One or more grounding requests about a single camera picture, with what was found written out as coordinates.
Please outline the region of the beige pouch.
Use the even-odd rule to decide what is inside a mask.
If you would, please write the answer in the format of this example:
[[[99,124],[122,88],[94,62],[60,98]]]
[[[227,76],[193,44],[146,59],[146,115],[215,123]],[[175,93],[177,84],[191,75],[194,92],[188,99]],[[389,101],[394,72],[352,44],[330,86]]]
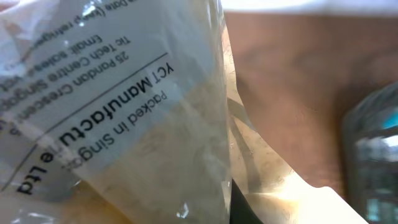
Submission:
[[[2,223],[229,223],[220,1],[1,2]]]

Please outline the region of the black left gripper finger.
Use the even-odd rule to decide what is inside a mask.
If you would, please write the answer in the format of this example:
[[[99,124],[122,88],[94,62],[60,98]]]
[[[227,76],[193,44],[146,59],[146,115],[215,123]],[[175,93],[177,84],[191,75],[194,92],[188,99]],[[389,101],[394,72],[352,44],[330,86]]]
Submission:
[[[229,224],[263,224],[263,222],[253,212],[234,179],[231,181]]]

